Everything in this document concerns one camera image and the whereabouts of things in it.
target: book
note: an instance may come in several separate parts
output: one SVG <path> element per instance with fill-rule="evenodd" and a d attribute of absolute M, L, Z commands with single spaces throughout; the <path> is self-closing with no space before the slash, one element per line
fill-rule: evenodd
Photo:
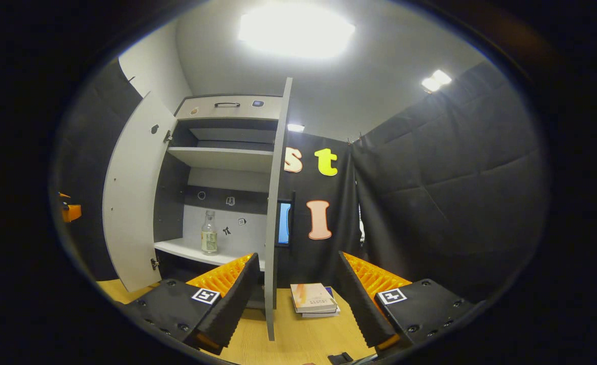
<path fill-rule="evenodd" d="M 291 284 L 290 287 L 296 313 L 337 310 L 337 302 L 320 282 Z"/>
<path fill-rule="evenodd" d="M 328 293 L 330 294 L 330 296 L 332 298 L 334 298 L 334 294 L 332 294 L 332 287 L 331 286 L 326 286 L 326 291 L 328 291 Z M 337 305 L 337 309 L 336 310 L 323 310 L 323 311 L 319 311 L 319 312 L 308 312 L 308 313 L 303 313 L 303 318 L 322 318 L 322 317 L 334 317 L 334 316 L 338 316 L 340 314 L 341 310 L 339 309 L 338 305 Z"/>

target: glass bottle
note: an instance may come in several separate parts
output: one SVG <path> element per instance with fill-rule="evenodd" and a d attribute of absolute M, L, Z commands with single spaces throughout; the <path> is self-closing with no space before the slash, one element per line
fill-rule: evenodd
<path fill-rule="evenodd" d="M 215 228 L 215 211 L 206 210 L 206 218 L 201 226 L 201 251 L 204 254 L 217 253 L 217 229 Z"/>

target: ceiling light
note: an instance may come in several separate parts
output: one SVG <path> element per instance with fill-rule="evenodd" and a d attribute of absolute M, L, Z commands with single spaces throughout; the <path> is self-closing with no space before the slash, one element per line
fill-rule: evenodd
<path fill-rule="evenodd" d="M 292 131 L 292 132 L 302 132 L 303 129 L 305 129 L 305 125 L 288 124 L 287 129 L 289 129 L 289 131 Z"/>
<path fill-rule="evenodd" d="M 238 38 L 282 55 L 325 58 L 344 50 L 355 31 L 337 14 L 305 5 L 270 5 L 242 16 Z"/>
<path fill-rule="evenodd" d="M 433 79 L 443 85 L 451 83 L 451 77 L 447 76 L 445 72 L 442 72 L 440 70 L 437 70 L 433 73 Z"/>
<path fill-rule="evenodd" d="M 434 79 L 427 78 L 422 81 L 422 86 L 426 87 L 428 90 L 435 92 L 440 88 L 440 83 L 435 81 Z"/>

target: black fabric backdrop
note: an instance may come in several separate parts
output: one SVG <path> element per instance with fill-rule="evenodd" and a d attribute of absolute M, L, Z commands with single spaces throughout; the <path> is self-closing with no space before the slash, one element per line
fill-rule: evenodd
<path fill-rule="evenodd" d="M 539 241 L 544 153 L 516 90 L 488 62 L 353 144 L 371 263 L 483 300 Z"/>
<path fill-rule="evenodd" d="M 276 247 L 277 286 L 289 288 L 289 284 L 322 282 L 337 287 L 338 251 L 361 252 L 359 202 L 350 146 L 344 141 L 295 132 L 287 132 L 285 143 L 301 152 L 303 169 L 298 173 L 280 171 L 278 199 L 291 199 L 295 190 L 296 204 L 289 247 Z M 337 175 L 325 176 L 319 172 L 319 158 L 314 152 L 324 148 L 337 155 L 331 165 L 337 168 Z M 312 216 L 306 204 L 311 200 L 330 203 L 326 210 L 330 238 L 312 240 L 307 236 L 312 229 Z"/>
<path fill-rule="evenodd" d="M 96 280 L 118 279 L 102 228 L 104 178 L 118 137 L 142 99 L 116 58 L 90 79 L 63 125 L 55 185 L 71 196 L 69 204 L 82 206 L 82 217 L 66 226 Z"/>

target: white wall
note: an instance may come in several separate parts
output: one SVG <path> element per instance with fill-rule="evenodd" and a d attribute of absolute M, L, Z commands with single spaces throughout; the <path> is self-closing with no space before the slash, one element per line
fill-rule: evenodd
<path fill-rule="evenodd" d="M 138 93 L 145 97 L 148 92 L 154 91 L 173 114 L 183 98 L 192 95 L 179 61 L 176 29 L 175 19 L 118 57 L 127 80 L 134 77 L 131 84 Z"/>

